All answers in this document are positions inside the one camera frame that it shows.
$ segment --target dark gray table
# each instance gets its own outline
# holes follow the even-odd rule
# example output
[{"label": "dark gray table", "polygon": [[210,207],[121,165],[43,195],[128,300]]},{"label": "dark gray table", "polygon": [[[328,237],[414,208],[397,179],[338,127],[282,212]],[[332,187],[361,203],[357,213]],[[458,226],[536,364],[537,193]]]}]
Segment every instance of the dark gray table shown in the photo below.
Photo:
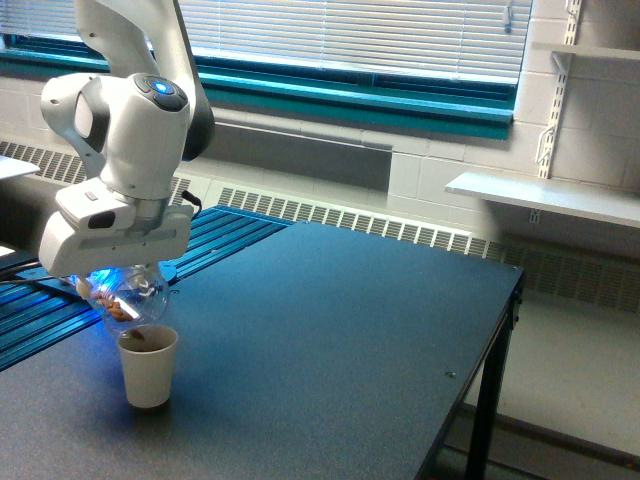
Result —
[{"label": "dark gray table", "polygon": [[416,478],[486,358],[468,471],[479,478],[521,279],[436,249],[286,228],[176,286],[164,408],[127,406],[101,324],[0,373],[0,477]]}]

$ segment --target teal window frame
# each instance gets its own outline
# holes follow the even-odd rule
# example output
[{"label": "teal window frame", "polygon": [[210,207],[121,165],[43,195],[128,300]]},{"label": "teal window frame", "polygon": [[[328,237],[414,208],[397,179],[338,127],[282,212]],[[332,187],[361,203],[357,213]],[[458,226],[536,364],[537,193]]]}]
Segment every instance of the teal window frame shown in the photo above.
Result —
[{"label": "teal window frame", "polygon": [[[3,36],[3,75],[106,72],[84,44]],[[517,85],[421,79],[196,57],[209,99],[229,108],[274,110],[373,127],[506,140]]]}]

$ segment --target white table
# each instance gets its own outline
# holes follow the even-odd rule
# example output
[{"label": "white table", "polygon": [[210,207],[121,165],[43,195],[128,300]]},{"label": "white table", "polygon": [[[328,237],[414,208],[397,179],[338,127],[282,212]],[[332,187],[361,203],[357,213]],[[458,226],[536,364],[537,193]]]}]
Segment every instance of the white table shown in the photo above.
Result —
[{"label": "white table", "polygon": [[0,180],[36,173],[40,169],[33,163],[15,160],[0,155]]}]

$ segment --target white shelf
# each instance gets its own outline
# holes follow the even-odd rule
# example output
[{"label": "white shelf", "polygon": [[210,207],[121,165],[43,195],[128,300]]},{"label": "white shelf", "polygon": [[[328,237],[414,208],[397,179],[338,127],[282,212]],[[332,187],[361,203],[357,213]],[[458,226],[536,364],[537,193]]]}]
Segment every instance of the white shelf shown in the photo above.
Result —
[{"label": "white shelf", "polygon": [[640,195],[560,180],[466,172],[446,191],[493,202],[640,228]]},{"label": "white shelf", "polygon": [[587,45],[561,45],[559,43],[533,42],[533,48],[550,50],[556,54],[576,55],[583,58],[640,61],[640,51],[619,48],[590,47]]},{"label": "white shelf", "polygon": [[0,155],[0,180],[6,178],[19,177],[20,175],[29,175],[40,170],[32,163],[14,160]]}]

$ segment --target radiator vent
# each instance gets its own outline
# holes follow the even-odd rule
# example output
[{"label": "radiator vent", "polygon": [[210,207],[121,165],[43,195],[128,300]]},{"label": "radiator vent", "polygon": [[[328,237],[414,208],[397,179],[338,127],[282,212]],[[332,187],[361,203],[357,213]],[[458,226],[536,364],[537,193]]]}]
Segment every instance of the radiator vent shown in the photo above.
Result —
[{"label": "radiator vent", "polygon": [[[87,179],[80,157],[67,153],[0,141],[0,155],[33,163],[40,168],[40,171],[35,173],[37,177],[59,185],[74,185]],[[190,184],[191,181],[186,178],[173,177],[169,203],[182,205],[183,199],[180,194],[189,188]]]},{"label": "radiator vent", "polygon": [[543,252],[535,247],[506,245],[437,225],[399,221],[371,212],[301,203],[233,188],[223,188],[219,203],[286,220],[318,222],[521,266],[527,273],[529,289],[624,312],[640,312],[640,270],[598,263],[593,258]]}]

